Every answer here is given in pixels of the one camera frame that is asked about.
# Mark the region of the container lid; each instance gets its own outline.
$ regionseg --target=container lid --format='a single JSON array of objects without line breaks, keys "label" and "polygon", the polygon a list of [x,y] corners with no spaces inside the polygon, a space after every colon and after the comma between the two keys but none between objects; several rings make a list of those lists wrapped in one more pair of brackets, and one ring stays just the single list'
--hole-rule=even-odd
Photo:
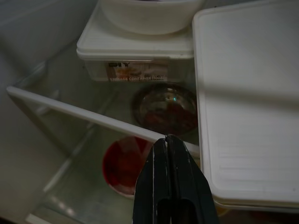
[{"label": "container lid", "polygon": [[227,203],[299,207],[299,1],[193,20],[202,168]]},{"label": "container lid", "polygon": [[139,35],[117,28],[97,4],[77,43],[83,60],[193,58],[192,29],[169,35]]}]

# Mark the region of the white container lid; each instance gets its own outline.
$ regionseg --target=white container lid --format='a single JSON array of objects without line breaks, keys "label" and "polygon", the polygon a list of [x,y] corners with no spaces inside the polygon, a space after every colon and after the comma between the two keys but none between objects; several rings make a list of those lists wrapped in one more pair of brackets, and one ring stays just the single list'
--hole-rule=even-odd
[{"label": "white container lid", "polygon": [[192,29],[169,35],[138,35],[109,22],[97,4],[77,43],[83,60],[193,58]]},{"label": "white container lid", "polygon": [[299,207],[299,1],[193,20],[202,168],[219,201]]}]

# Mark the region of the white bowl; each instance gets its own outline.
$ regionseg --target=white bowl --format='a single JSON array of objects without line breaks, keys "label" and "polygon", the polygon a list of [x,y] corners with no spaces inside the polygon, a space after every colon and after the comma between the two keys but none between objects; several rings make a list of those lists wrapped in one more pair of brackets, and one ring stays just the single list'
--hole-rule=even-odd
[{"label": "white bowl", "polygon": [[187,27],[205,0],[100,0],[104,15],[130,32],[162,35]]}]

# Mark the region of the container label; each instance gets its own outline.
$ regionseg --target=container label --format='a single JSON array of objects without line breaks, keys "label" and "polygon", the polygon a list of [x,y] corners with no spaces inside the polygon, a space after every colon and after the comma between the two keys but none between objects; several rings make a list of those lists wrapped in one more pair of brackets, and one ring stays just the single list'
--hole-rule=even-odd
[{"label": "container label", "polygon": [[167,81],[168,63],[151,62],[108,62],[107,77],[111,82]]}]

